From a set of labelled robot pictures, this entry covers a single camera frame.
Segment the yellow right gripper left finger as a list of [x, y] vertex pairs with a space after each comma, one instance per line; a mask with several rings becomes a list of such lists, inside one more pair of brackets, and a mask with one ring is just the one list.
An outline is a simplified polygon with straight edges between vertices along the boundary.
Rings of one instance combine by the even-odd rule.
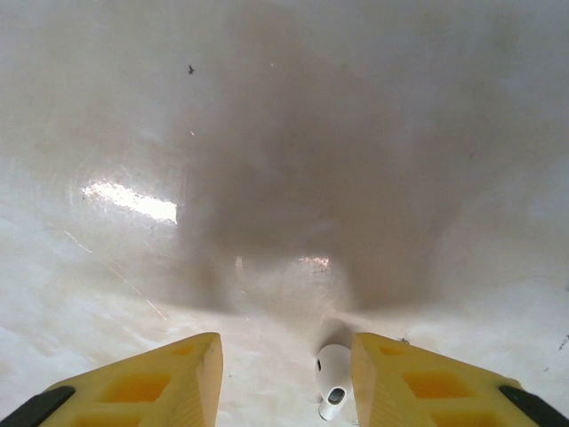
[[215, 427], [220, 334], [203, 333], [53, 384], [0, 427]]

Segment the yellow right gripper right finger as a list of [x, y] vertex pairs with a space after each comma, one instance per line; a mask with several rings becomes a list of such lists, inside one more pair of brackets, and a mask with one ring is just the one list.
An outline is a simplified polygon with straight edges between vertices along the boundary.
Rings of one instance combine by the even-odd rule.
[[372, 333], [357, 333], [351, 378], [359, 427], [569, 427], [511, 378]]

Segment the white wireless earbud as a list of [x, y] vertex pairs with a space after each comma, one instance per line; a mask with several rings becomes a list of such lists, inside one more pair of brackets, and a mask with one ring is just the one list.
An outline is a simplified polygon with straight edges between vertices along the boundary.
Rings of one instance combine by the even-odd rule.
[[318, 414], [330, 422], [353, 394], [350, 348], [340, 344], [324, 346], [317, 353], [315, 375], [321, 399]]

